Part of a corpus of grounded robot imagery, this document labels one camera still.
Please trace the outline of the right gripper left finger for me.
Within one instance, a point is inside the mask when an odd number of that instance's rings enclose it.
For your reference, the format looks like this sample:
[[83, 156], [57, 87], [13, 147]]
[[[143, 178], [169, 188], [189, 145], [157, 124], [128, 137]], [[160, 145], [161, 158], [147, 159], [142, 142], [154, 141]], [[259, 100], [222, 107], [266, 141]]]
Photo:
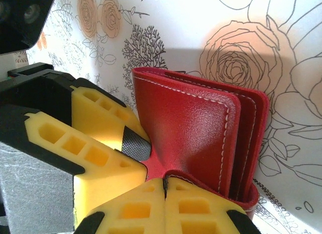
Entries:
[[163, 179], [149, 180], [96, 207], [75, 233], [165, 233]]

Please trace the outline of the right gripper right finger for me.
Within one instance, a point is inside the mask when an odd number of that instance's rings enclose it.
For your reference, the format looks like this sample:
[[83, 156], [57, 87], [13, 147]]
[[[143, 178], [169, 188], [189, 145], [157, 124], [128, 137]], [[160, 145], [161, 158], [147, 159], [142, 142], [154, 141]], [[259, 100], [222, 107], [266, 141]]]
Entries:
[[165, 233], [259, 233], [237, 204], [175, 177], [165, 179]]

